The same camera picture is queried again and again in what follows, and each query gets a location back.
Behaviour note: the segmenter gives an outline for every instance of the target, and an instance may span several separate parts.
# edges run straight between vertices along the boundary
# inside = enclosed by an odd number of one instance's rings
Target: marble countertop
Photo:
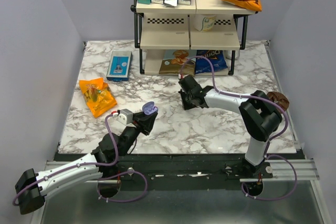
[[[111,51],[133,52],[129,81],[106,80]],[[184,111],[176,77],[145,76],[139,73],[139,51],[133,41],[90,41],[80,69],[79,80],[104,77],[118,105],[115,109],[141,110],[148,101],[159,107],[154,129],[149,136],[140,135],[133,153],[245,153],[249,134],[240,115],[221,109],[192,109]],[[73,99],[59,145],[59,153],[89,153],[107,134],[104,118],[109,112],[95,119],[82,97],[79,85]],[[201,86],[212,85],[211,78],[197,78]],[[236,61],[234,76],[216,77],[216,85],[231,92],[253,93],[257,89],[266,93],[276,91],[277,85],[261,41],[248,41]],[[113,132],[120,134],[124,125],[110,121]],[[269,153],[295,153],[290,129],[271,142]]]

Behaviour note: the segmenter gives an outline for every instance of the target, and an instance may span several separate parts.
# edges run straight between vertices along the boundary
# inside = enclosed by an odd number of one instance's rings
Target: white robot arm
[[[256,96],[267,99],[262,91],[253,94],[218,93],[213,87],[202,88],[192,76],[186,76],[179,81],[183,108],[189,110],[195,107],[219,108],[242,115],[247,131],[251,135],[245,160],[252,170],[264,161],[269,146],[269,137],[282,121],[277,109],[267,103],[242,97]]]

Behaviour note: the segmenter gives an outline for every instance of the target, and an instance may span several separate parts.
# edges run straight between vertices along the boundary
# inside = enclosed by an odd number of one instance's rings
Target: blue box
[[[112,51],[106,79],[109,81],[128,81],[131,61],[131,51]]]

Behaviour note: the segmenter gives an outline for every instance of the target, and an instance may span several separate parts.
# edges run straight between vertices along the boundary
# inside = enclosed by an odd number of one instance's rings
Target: gray floor
[[[299,182],[295,193],[281,201],[244,197],[241,191],[151,191],[140,201],[108,204],[98,200],[96,183],[84,183],[52,198],[44,224],[136,223],[323,223],[310,182]],[[264,197],[284,195],[292,182],[268,182]],[[131,198],[139,192],[121,192]]]

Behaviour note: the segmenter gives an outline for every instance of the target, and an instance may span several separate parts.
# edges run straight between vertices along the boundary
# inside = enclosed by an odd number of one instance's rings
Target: white mug
[[[215,14],[196,14],[194,18],[194,27],[198,31],[206,32],[210,31],[216,22]]]

